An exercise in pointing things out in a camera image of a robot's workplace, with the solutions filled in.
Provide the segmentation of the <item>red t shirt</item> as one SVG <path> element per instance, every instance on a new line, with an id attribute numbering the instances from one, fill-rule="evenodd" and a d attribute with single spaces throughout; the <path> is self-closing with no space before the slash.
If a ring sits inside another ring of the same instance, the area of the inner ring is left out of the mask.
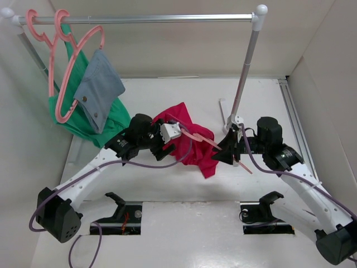
<path id="1" fill-rule="evenodd" d="M 156 122 L 159 119 L 164 120 L 166 123 L 169 121 L 180 122 L 188 129 L 190 134 L 198 133 L 204 138 L 214 140 L 214 133 L 211 130 L 193 123 L 184 102 L 164 110 L 154 117 L 153 120 Z M 212 145 L 205 141 L 198 142 L 192 140 L 185 135 L 170 141 L 165 148 L 168 148 L 170 145 L 175 145 L 176 149 L 171 152 L 171 155 L 176 160 L 181 159 L 184 165 L 198 166 L 203 177 L 206 179 L 215 175 L 218 161 L 211 158 L 214 155 Z"/>

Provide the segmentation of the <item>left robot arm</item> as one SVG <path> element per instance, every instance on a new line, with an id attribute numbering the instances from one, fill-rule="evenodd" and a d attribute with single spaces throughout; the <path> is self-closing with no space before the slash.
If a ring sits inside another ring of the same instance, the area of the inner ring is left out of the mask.
<path id="1" fill-rule="evenodd" d="M 150 150 L 161 161 L 175 150 L 169 142 L 181 136 L 177 121 L 154 121 L 145 114 L 135 115 L 127 128 L 118 132 L 84 168 L 54 189 L 43 188 L 37 196 L 37 208 L 30 220 L 60 243 L 74 237 L 81 227 L 80 207 L 86 197 L 100 184 L 100 173 L 110 165 L 132 164 L 141 150 Z"/>

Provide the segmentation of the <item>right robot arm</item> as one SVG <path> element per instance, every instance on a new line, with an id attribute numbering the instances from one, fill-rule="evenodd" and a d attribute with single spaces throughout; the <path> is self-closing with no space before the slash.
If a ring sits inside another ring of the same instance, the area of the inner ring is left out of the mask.
<path id="1" fill-rule="evenodd" d="M 282 127 L 273 117 L 261 117 L 252 137 L 241 123 L 231 127 L 225 138 L 213 148 L 214 160 L 232 165 L 246 154 L 261 155 L 266 168 L 258 170 L 277 175 L 289 185 L 307 205 L 307 210 L 295 207 L 283 194 L 273 191 L 255 204 L 242 205 L 244 223 L 284 221 L 298 229 L 317 247 L 330 264 L 353 260 L 356 254 L 356 214 L 332 197 L 309 171 L 302 156 L 283 142 Z"/>

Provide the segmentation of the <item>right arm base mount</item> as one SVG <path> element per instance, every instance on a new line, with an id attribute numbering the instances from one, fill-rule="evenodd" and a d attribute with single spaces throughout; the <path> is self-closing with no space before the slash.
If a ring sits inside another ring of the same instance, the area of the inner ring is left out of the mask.
<path id="1" fill-rule="evenodd" d="M 273 216 L 271 205 L 284 196 L 273 191 L 262 196 L 259 201 L 240 202 L 239 219 L 244 235 L 295 235 L 294 228 Z"/>

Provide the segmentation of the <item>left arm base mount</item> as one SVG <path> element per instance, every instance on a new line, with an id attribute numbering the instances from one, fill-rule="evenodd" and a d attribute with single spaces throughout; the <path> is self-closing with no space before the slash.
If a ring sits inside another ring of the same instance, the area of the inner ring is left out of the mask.
<path id="1" fill-rule="evenodd" d="M 113 192 L 105 196 L 115 202 L 115 210 L 109 217 L 95 220 L 102 229 L 102 235 L 140 235 L 143 203 L 126 202 Z"/>

